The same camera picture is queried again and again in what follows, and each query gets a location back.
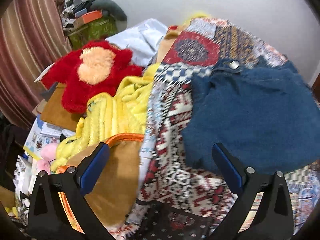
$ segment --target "pink plush toy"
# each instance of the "pink plush toy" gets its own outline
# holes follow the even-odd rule
[[[46,160],[39,160],[37,161],[37,174],[39,171],[46,171],[48,174],[51,174],[50,172],[50,164]]]
[[[41,157],[47,162],[51,162],[56,159],[56,149],[58,147],[58,143],[49,143],[45,145],[40,152]]]

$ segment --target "blue denim jacket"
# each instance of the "blue denim jacket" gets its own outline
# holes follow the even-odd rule
[[[193,113],[182,131],[186,164],[217,173],[212,146],[257,172],[290,172],[320,157],[320,110],[293,64],[253,68],[218,61],[210,77],[192,77]]]

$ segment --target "yellow fuzzy blanket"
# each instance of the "yellow fuzzy blanket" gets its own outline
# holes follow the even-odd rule
[[[159,64],[148,67],[142,77],[125,77],[114,97],[100,93],[87,103],[86,118],[80,118],[76,135],[57,147],[51,170],[66,165],[68,159],[83,149],[118,133],[144,134],[147,104]]]

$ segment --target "brown curtain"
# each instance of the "brown curtain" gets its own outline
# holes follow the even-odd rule
[[[71,50],[63,35],[57,4],[62,0],[13,0],[0,22],[0,110],[30,128],[31,111],[44,87],[34,80]]]

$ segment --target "metal button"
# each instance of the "metal button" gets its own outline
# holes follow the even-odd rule
[[[73,173],[75,170],[76,170],[76,167],[74,167],[74,166],[67,168],[67,172],[69,172],[69,173]]]
[[[236,69],[240,66],[240,63],[238,61],[232,61],[230,64],[229,64],[229,67],[232,68],[232,69]]]
[[[38,176],[43,177],[45,175],[45,171],[39,171]]]
[[[283,173],[281,171],[277,171],[277,175],[281,178],[283,177]]]
[[[252,173],[255,172],[255,170],[254,170],[254,168],[252,168],[252,167],[248,167],[248,168],[247,168],[247,172],[250,173],[250,174],[252,174]]]

